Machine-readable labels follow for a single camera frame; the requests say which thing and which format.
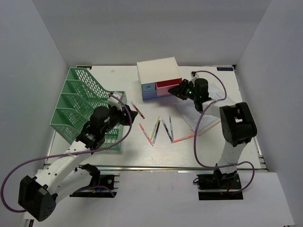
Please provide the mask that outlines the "dark blue pen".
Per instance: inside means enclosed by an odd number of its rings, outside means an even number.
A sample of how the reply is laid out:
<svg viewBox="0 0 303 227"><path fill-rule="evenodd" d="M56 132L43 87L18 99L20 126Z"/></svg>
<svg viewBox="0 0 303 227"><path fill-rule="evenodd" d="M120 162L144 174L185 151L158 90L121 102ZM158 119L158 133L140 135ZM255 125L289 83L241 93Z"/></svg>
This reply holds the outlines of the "dark blue pen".
<svg viewBox="0 0 303 227"><path fill-rule="evenodd" d="M154 137L152 139L153 144L155 144L155 142L156 142L156 138L157 138L157 134L158 134L158 131L159 131L159 127L160 127L160 120L158 121L158 124L157 124L157 127L156 127L156 131L155 131Z"/></svg>

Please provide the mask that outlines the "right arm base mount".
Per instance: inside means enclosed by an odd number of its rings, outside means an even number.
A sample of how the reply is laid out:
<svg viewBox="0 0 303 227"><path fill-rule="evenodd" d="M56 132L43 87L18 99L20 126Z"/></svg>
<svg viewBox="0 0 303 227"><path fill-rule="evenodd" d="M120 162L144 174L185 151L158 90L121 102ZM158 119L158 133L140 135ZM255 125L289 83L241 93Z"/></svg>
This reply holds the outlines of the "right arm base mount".
<svg viewBox="0 0 303 227"><path fill-rule="evenodd" d="M241 180L236 169L223 173L217 166L203 169L193 180L200 201L243 200Z"/></svg>

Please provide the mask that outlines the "purple-blue wide drawer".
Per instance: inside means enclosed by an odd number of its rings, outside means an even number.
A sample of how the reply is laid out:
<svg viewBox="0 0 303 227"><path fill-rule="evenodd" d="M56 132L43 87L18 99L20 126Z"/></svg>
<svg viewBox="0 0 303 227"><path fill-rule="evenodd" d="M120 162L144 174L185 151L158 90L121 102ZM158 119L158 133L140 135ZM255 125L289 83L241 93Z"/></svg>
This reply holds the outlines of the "purple-blue wide drawer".
<svg viewBox="0 0 303 227"><path fill-rule="evenodd" d="M147 91L147 92L142 92L142 99L143 101L147 101L150 99L156 99L158 97L157 91Z"/></svg>

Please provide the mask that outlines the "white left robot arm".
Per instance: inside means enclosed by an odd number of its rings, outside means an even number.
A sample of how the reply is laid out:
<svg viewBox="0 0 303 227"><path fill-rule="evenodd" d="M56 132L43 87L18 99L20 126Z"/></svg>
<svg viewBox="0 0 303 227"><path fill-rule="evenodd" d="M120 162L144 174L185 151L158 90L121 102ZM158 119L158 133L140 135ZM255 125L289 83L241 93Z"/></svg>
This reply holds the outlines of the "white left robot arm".
<svg viewBox="0 0 303 227"><path fill-rule="evenodd" d="M34 177L20 182L18 203L37 221L47 219L56 205L79 189L94 189L100 184L100 171L91 164L80 163L105 143L105 135L118 124L132 125L137 116L129 106L100 106L94 109L76 140L50 166Z"/></svg>

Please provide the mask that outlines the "purple gel pen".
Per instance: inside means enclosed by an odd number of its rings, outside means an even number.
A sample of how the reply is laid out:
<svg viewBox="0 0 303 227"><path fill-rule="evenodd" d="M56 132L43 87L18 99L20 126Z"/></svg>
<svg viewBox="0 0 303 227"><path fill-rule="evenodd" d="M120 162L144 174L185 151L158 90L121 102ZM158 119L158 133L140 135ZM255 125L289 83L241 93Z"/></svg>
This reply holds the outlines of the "purple gel pen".
<svg viewBox="0 0 303 227"><path fill-rule="evenodd" d="M169 132L169 130L167 128L167 124L165 123L164 119L162 119L161 122L162 122L162 125L163 125L163 127L164 127L164 129L165 129L165 131L166 131L166 133L167 133L167 135L169 137L169 140L172 142L173 138L172 138L172 136L171 136L171 134L170 134L170 132Z"/></svg>

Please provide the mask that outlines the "light blue pen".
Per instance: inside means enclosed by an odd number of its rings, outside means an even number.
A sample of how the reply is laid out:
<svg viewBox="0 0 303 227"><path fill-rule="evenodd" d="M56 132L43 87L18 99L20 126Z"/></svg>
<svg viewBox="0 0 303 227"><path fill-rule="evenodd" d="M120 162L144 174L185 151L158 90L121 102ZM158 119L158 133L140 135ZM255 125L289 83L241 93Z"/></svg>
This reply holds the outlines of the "light blue pen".
<svg viewBox="0 0 303 227"><path fill-rule="evenodd" d="M169 127L170 127L171 138L172 138L172 141L173 141L174 140L174 134L173 134L173 126L172 126L172 120L171 120L170 115L169 115Z"/></svg>

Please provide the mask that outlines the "pink drawer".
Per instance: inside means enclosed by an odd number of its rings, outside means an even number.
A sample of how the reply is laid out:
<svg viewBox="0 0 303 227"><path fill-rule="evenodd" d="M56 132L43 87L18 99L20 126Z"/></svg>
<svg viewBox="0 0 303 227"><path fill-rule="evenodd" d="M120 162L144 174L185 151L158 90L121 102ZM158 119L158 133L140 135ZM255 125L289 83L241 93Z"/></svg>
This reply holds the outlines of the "pink drawer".
<svg viewBox="0 0 303 227"><path fill-rule="evenodd" d="M178 86L182 82L182 78L156 82L157 97L169 96L169 89Z"/></svg>

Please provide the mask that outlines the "light blue drawer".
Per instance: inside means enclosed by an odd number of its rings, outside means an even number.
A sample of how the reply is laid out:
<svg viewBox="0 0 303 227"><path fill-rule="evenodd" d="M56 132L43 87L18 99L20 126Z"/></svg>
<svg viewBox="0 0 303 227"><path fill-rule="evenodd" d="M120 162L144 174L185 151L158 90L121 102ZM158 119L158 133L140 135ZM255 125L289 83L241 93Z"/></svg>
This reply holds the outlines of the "light blue drawer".
<svg viewBox="0 0 303 227"><path fill-rule="evenodd" d="M141 84L141 88L142 88L142 92L146 93L146 92L154 92L156 91L156 83L145 83L145 84Z"/></svg>

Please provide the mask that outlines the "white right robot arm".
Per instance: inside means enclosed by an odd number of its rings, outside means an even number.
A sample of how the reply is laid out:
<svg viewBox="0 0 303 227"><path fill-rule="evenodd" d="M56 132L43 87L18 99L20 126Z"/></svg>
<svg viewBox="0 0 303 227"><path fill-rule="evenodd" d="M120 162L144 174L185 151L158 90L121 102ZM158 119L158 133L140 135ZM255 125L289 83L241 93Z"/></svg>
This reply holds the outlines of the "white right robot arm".
<svg viewBox="0 0 303 227"><path fill-rule="evenodd" d="M237 170L237 164L246 145L257 134L257 127L246 102L229 103L227 96L214 100L208 92L208 81L196 79L194 82L184 79L178 86L168 92L181 100L190 99L201 115L220 118L225 145L220 160L215 166L218 173L214 184L226 188Z"/></svg>

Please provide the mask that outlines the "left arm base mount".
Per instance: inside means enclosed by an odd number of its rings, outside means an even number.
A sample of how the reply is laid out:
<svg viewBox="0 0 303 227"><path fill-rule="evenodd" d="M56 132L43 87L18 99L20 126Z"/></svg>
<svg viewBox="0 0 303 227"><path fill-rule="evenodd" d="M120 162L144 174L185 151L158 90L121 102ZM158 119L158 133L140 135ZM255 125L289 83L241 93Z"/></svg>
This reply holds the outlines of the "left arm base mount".
<svg viewBox="0 0 303 227"><path fill-rule="evenodd" d="M74 173L84 170L89 174L89 184L84 185L69 197L79 198L114 198L119 188L120 175L117 173L102 173L92 165L76 167Z"/></svg>

